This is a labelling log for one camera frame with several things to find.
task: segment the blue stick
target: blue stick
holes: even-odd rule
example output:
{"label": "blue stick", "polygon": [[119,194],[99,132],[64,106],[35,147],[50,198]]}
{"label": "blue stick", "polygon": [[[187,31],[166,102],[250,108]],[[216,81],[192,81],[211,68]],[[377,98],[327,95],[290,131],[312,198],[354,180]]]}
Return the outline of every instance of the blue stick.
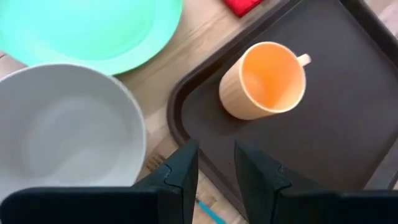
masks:
{"label": "blue stick", "polygon": [[216,215],[213,211],[210,210],[203,202],[199,201],[199,199],[196,198],[197,204],[207,213],[208,216],[210,216],[217,224],[226,224],[226,222],[220,218],[218,215]]}

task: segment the white bowl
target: white bowl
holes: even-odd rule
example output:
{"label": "white bowl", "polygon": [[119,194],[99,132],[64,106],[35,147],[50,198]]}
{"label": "white bowl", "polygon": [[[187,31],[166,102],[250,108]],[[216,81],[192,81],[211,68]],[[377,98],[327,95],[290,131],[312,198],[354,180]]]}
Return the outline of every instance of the white bowl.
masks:
{"label": "white bowl", "polygon": [[56,64],[0,80],[0,202],[28,187],[131,186],[145,150],[141,110],[115,78]]}

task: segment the green plastic plate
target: green plastic plate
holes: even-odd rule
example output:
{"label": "green plastic plate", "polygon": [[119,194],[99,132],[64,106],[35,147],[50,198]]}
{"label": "green plastic plate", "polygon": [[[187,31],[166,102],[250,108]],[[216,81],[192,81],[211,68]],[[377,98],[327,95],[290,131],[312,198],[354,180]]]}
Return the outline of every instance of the green plastic plate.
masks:
{"label": "green plastic plate", "polygon": [[116,75],[173,36],[183,0],[1,0],[0,50],[31,66],[71,63]]}

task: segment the bamboo fiber cup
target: bamboo fiber cup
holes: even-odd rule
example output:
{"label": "bamboo fiber cup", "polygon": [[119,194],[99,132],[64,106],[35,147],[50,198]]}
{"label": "bamboo fiber cup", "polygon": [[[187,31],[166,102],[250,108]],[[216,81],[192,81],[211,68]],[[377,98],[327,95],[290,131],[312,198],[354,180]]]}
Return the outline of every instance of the bamboo fiber cup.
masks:
{"label": "bamboo fiber cup", "polygon": [[310,62],[309,55],[296,57],[275,42],[255,44],[223,76],[221,102],[231,115],[245,120],[289,111],[303,98],[303,67]]}

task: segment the plastic tray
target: plastic tray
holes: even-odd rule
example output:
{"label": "plastic tray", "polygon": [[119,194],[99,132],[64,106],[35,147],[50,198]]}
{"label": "plastic tray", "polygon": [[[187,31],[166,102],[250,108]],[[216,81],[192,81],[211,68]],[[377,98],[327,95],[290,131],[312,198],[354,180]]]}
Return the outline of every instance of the plastic tray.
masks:
{"label": "plastic tray", "polygon": [[[230,116],[221,77],[246,49],[274,41],[308,53],[298,107],[254,121]],[[200,142],[200,168],[241,212],[235,140],[266,151],[328,189],[392,188],[398,171],[398,44],[363,1],[280,3],[175,87],[168,122],[177,143]]]}

